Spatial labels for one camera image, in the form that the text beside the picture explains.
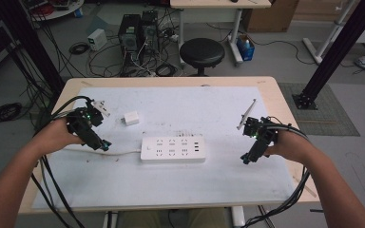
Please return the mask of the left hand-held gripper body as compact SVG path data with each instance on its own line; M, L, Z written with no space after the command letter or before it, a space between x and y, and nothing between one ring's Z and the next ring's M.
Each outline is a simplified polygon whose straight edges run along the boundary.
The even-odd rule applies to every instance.
M66 115L67 130L79 137L83 144L93 150L97 150L103 144L101 139L92 129L103 123L103 113L94 105L93 101L87 101L85 107L77 107Z

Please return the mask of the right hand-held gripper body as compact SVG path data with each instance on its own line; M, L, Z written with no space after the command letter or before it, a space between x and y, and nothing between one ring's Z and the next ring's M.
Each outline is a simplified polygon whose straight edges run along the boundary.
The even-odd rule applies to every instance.
M242 134L255 138L256 141L248 151L250 153L249 159L257 161L264 155L266 149L271 142L275 142L278 138L278 133L272 128L274 125L269 117L261 117L260 119L249 116L252 109L255 107L257 100L254 99L244 114L241 116L238 130L243 128Z

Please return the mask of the white charger plug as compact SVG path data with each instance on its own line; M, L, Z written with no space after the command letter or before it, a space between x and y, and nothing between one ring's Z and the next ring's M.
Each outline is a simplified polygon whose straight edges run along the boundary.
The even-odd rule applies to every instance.
M140 122L139 114L137 111L125 113L121 120L126 126L138 124Z

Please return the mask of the white power strip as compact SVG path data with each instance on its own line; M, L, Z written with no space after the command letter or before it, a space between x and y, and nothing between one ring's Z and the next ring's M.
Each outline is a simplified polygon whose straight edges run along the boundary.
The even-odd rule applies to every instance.
M146 137L142 140L143 162L204 162L205 159L202 136Z

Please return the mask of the person's right hand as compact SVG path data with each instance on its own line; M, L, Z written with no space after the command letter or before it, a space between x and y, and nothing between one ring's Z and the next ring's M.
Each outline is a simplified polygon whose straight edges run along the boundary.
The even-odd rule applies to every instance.
M308 140L287 130L280 130L278 141L266 149L265 155L279 155L286 160L306 164L318 149Z

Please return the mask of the grey floor mat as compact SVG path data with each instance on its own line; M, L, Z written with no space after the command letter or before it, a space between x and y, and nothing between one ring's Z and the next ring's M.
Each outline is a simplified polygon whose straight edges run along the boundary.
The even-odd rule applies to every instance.
M316 108L298 109L293 96L298 95L305 84L279 83L279 88L288 104L299 129L307 135L355 136L360 134L340 104L332 89L326 85L315 100Z

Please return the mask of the white table mat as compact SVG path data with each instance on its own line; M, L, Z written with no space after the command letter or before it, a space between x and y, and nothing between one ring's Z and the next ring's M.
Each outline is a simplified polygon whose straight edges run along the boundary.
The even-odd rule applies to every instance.
M104 102L110 115L95 131L112 145L107 155L84 146L50 155L47 180L57 208L274 203L294 191L283 158L240 158L254 143L237 129L242 114L254 99L250 115L267 114L254 86L87 87L79 94ZM121 118L131 111L140 122L126 126ZM141 160L143 138L184 136L204 138L204 162Z

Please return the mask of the white power supply box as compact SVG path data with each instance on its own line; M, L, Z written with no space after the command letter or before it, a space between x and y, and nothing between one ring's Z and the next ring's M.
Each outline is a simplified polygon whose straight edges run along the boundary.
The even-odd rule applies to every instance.
M107 43L106 33L103 29L97 28L87 37L87 40L92 50L100 50Z

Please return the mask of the blue open box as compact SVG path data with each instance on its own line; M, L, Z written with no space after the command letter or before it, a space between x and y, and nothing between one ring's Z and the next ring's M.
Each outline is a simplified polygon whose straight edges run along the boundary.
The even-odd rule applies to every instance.
M251 61L253 59L255 46L248 35L239 36L237 47L243 61Z

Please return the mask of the black computer tower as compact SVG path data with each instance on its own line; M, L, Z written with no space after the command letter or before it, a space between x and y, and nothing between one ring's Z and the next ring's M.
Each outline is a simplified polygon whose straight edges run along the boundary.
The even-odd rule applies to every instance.
M155 53L159 50L158 12L156 10L145 10L142 14L141 23L145 53Z
M135 66L139 60L139 50L141 48L140 22L141 16L139 14L125 14L123 16L118 38L124 55L125 67Z

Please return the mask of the black round stool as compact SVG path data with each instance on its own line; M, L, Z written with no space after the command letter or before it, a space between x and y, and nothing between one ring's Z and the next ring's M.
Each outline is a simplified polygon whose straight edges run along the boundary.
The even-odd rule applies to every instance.
M197 70L196 76L204 76L204 70L218 65L224 56L222 44L208 38L191 39L180 48L180 57Z

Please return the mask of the round white table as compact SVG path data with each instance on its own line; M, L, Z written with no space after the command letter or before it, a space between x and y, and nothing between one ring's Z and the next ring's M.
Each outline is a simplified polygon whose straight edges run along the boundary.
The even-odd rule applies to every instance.
M82 16L85 0L20 0L34 22L56 19L69 14Z

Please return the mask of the white metal stand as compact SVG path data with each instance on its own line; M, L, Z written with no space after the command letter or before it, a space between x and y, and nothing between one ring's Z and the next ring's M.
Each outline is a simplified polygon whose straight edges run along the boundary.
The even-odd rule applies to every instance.
M336 40L342 29L345 27L345 18L351 15L351 10L355 9L356 2L357 0L341 0L339 16L331 25L330 32L317 47L313 45L309 38L302 39L304 46L307 47L309 53L318 65L322 62L322 55L326 53L328 46ZM355 42L365 45L365 29L358 36L358 39Z

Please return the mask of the white-legged wooden desk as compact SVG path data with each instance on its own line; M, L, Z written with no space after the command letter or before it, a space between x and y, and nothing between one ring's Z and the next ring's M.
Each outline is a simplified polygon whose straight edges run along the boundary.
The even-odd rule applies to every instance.
M238 31L241 14L245 9L268 9L272 6L269 0L169 0L170 7L178 11L179 17L179 37L178 46L184 44L184 16L185 9L235 9L234 25L228 36L228 46L233 54L233 64L237 67L243 63L242 57L237 47Z

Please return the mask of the black metal frame post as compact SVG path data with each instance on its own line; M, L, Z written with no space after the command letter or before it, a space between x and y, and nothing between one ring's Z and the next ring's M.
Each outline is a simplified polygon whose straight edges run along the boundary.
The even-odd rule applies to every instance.
M293 94L297 109L316 109L318 93L365 30L365 0L360 0L342 31L328 50L314 75L299 94Z
M19 0L0 0L0 14L4 23L9 27L18 41L23 45L29 57L39 69L54 96L59 96L65 86L57 69L36 31L32 28L28 15Z

